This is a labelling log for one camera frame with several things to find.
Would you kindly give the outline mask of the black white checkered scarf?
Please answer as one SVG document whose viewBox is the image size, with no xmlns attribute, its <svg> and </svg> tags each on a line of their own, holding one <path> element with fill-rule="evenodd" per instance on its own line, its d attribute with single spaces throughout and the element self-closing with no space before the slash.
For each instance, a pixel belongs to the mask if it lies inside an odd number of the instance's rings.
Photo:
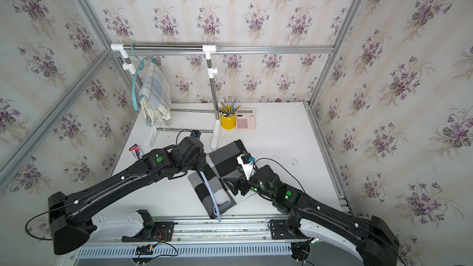
<svg viewBox="0 0 473 266">
<path fill-rule="evenodd" d="M 237 162 L 237 157 L 244 153 L 246 148 L 243 142 L 235 140 L 206 156 L 207 165 L 203 172 L 218 202 L 220 215 L 254 195 L 254 192 L 249 192 L 245 196 L 234 196 L 223 182 L 223 178 L 238 178 L 244 175 Z M 187 178 L 209 218 L 216 219 L 212 199 L 199 172 L 192 172 Z"/>
</svg>

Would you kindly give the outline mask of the light blue plastic hanger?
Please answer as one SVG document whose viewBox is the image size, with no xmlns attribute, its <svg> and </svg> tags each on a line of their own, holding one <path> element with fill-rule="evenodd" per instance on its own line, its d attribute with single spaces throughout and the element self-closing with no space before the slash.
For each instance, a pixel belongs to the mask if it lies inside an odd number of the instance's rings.
<svg viewBox="0 0 473 266">
<path fill-rule="evenodd" d="M 214 207 L 214 214 L 216 215 L 216 217 L 217 217 L 217 219 L 218 219 L 218 222 L 221 222 L 221 216 L 220 216 L 219 205 L 218 205 L 218 202 L 217 202 L 216 199 L 215 199 L 215 196 L 214 196 L 214 193 L 213 193 L 213 191 L 212 191 L 212 189 L 211 189 L 211 186 L 210 186 L 210 184 L 209 184 L 209 182 L 208 182 L 208 180 L 207 180 L 207 178 L 206 178 L 204 172 L 203 172 L 203 171 L 200 171 L 199 174 L 200 174 L 200 176 L 202 177 L 203 182 L 204 182 L 204 184 L 205 184 L 205 186 L 206 186 L 206 188 L 207 188 L 207 190 L 208 190 L 208 192 L 209 192 L 209 195 L 210 195 L 210 197 L 211 197 L 211 199 L 212 199 L 213 207 Z"/>
</svg>

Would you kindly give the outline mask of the plaid blue cream scarf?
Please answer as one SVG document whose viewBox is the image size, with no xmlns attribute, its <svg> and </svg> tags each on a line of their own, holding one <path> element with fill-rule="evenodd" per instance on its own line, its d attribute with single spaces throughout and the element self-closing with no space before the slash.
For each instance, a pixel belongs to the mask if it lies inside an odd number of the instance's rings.
<svg viewBox="0 0 473 266">
<path fill-rule="evenodd" d="M 148 126 L 164 125 L 171 119 L 171 91 L 163 72 L 153 62 L 146 69 L 140 90 L 140 105 Z"/>
</svg>

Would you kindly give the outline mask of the teal plastic hanger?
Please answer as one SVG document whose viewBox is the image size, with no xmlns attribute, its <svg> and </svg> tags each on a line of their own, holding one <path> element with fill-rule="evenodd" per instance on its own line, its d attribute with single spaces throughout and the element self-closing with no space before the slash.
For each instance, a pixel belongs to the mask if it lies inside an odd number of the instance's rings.
<svg viewBox="0 0 473 266">
<path fill-rule="evenodd" d="M 131 53 L 132 53 L 133 57 L 135 57 L 137 59 L 138 66 L 135 69 L 135 73 L 134 73 L 134 77 L 133 77 L 133 86 L 132 86 L 131 97 L 132 97 L 133 108 L 136 112 L 138 112 L 139 111 L 139 102 L 142 98 L 141 95 L 139 94 L 139 91 L 142 87 L 142 85 L 138 85 L 139 73 L 144 70 L 144 66 L 145 66 L 144 62 L 145 61 L 149 61 L 151 64 L 154 64 L 156 66 L 158 66 L 158 63 L 156 62 L 156 60 L 153 57 L 144 57 L 143 59 L 138 57 L 137 54 L 135 53 L 135 46 L 136 46 L 135 43 L 131 44 Z"/>
</svg>

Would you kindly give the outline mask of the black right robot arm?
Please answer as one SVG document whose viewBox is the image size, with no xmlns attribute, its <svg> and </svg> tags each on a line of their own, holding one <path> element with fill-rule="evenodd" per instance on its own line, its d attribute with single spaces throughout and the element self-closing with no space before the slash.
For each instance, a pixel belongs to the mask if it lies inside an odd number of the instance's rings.
<svg viewBox="0 0 473 266">
<path fill-rule="evenodd" d="M 287 215 L 286 230 L 294 238 L 320 240 L 343 249 L 365 266 L 396 266 L 402 262 L 400 242 L 388 224 L 377 216 L 353 216 L 327 206 L 306 192 L 280 180 L 270 166 L 247 177 L 226 177 L 224 183 L 234 195 L 255 192 Z"/>
</svg>

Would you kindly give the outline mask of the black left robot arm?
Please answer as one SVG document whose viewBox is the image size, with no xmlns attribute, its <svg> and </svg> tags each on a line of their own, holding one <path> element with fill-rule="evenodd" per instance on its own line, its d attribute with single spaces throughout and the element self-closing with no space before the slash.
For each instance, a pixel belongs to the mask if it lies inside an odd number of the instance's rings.
<svg viewBox="0 0 473 266">
<path fill-rule="evenodd" d="M 199 131 L 192 131 L 178 144 L 153 149 L 122 172 L 92 187 L 69 195 L 52 194 L 45 213 L 54 254 L 68 254 L 84 245 L 98 229 L 92 218 L 126 195 L 163 179 L 178 179 L 189 170 L 202 171 L 206 154 L 200 136 Z"/>
</svg>

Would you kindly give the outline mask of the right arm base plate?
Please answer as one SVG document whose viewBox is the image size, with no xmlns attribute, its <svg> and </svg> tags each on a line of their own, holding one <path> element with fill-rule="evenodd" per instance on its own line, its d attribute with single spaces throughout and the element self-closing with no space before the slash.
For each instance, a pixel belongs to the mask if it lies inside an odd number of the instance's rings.
<svg viewBox="0 0 473 266">
<path fill-rule="evenodd" d="M 267 222 L 272 240 L 304 240 L 311 242 L 320 241 L 319 238 L 309 237 L 301 231 L 301 221 L 299 217 L 289 219 L 271 219 Z"/>
</svg>

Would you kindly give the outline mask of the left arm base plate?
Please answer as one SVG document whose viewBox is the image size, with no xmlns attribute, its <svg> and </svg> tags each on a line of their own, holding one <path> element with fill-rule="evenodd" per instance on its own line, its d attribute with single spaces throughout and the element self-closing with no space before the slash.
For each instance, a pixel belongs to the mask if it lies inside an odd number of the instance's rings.
<svg viewBox="0 0 473 266">
<path fill-rule="evenodd" d="M 168 242 L 172 240 L 174 222 L 155 222 L 153 226 L 146 225 L 134 236 L 122 236 L 123 243 L 133 242 Z"/>
</svg>

